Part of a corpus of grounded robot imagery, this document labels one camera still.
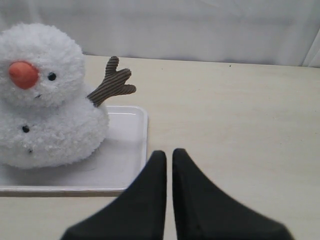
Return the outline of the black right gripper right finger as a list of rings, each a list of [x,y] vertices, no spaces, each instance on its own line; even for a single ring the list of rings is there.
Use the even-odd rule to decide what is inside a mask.
[[[292,240],[287,227],[217,187],[187,151],[172,153],[172,201],[179,240]]]

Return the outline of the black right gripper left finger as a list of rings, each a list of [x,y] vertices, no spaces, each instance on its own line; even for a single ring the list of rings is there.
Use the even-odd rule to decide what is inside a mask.
[[[130,186],[109,205],[70,226],[63,240],[162,240],[167,205],[167,157],[155,150]]]

